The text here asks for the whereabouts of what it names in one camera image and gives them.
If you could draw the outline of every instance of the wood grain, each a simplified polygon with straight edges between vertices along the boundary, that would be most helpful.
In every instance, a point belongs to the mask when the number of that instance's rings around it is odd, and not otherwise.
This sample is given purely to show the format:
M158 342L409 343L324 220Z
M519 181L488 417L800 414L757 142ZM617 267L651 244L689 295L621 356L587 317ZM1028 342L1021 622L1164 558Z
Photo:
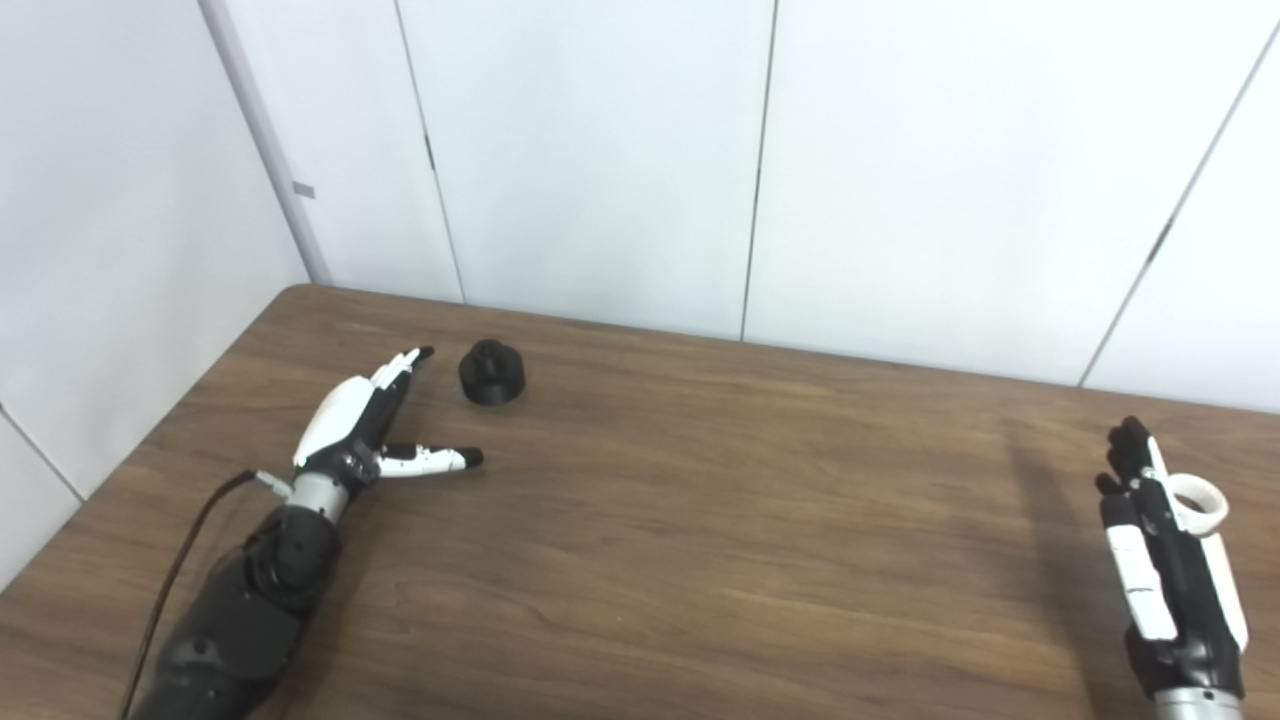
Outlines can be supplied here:
M457 387L483 337L525 355L512 405ZM206 493L285 474L330 387L422 342L397 439L488 461L361 496L260 717L1151 716L1091 484L1129 413L1234 502L1247 711L1280 717L1280 418L317 287L282 295L0 596L0 715L111 716ZM271 502L215 512L169 623Z

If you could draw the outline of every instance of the robotic hand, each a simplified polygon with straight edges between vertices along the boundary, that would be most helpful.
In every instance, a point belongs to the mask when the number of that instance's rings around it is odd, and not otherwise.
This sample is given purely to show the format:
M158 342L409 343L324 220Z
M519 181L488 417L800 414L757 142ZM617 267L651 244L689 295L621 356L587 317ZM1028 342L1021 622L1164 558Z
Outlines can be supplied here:
M288 666L329 587L343 510L379 478L479 465L479 448L384 445L430 347L402 352L369 378L338 384L293 456L293 484L259 471L284 497L210 573L156 661L133 720L241 720Z
M1129 664L1161 720L1243 720L1240 653L1249 642L1217 527L1229 505L1196 475L1169 474L1137 418L1108 436L1102 524L1133 624Z

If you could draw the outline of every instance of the black forearm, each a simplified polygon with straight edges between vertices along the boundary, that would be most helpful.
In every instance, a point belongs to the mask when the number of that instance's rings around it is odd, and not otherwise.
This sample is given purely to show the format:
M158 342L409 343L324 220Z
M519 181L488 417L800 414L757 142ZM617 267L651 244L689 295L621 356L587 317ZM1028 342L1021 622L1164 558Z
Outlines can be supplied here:
M328 588L337 536L298 507L274 511L210 573L156 659L133 720L239 720L284 674Z

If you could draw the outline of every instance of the white ring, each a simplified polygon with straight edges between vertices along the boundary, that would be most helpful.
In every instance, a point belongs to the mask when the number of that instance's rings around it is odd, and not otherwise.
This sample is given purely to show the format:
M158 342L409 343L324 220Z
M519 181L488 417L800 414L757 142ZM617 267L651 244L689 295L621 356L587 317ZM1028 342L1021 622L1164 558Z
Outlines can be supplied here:
M1222 491L1199 475L1174 473L1165 480L1165 487L1169 488L1170 501L1178 519L1183 521L1187 532L1196 537L1213 534L1213 530L1222 524L1222 520L1226 520L1226 514L1231 510ZM1199 510L1188 506L1183 498L1198 505Z

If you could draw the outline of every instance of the black cable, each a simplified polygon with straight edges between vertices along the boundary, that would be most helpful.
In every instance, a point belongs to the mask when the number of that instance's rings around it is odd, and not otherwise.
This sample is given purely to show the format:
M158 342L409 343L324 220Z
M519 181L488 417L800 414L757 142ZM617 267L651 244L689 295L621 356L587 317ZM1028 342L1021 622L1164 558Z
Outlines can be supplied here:
M164 582L160 583L160 592L156 594L155 605L151 606L151 616L147 618L147 626L142 630L142 644L138 646L138 655L133 659L133 671L129 676L129 687L124 691L124 702L120 705L120 720L129 719L129 708L133 705L133 694L138 691L138 680L142 679L142 667L147 664L147 652L151 650L151 638L155 635L156 625L160 623L160 612L164 611L164 602L169 598L169 591L173 588L173 582L178 578L178 571L182 570L182 562L187 560L187 553L191 552L191 546L196 543L196 536L200 534L200 528L204 527L205 519L209 518L210 510L218 505L219 500L221 500L230 491L252 480L253 477L253 470L244 470L243 473L218 486L218 489L215 489L212 495L209 496L209 500L205 501L205 506L200 509L200 515L196 515L196 520L191 524L191 529L187 530L187 539L182 541L182 547L178 548L178 555L173 559L173 565L169 566L169 574L165 575Z

